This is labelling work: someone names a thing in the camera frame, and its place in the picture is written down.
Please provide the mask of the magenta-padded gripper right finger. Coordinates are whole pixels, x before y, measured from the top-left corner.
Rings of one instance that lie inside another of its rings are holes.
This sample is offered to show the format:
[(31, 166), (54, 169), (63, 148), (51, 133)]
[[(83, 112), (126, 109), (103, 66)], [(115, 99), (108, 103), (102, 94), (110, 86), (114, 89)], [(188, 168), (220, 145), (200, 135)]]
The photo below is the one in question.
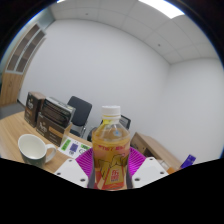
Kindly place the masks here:
[(145, 157), (138, 150), (130, 148), (127, 168), (127, 188), (141, 188), (166, 177), (168, 173), (154, 157)]

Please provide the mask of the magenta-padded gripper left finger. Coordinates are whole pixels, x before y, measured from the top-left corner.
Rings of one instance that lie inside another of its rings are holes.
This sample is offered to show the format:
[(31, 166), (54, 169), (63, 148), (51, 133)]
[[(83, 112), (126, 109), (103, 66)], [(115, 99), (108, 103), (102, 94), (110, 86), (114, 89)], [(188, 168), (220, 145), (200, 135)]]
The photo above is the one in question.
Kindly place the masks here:
[(95, 171), (93, 150), (88, 149), (76, 159), (67, 159), (55, 175), (84, 188), (94, 188)]

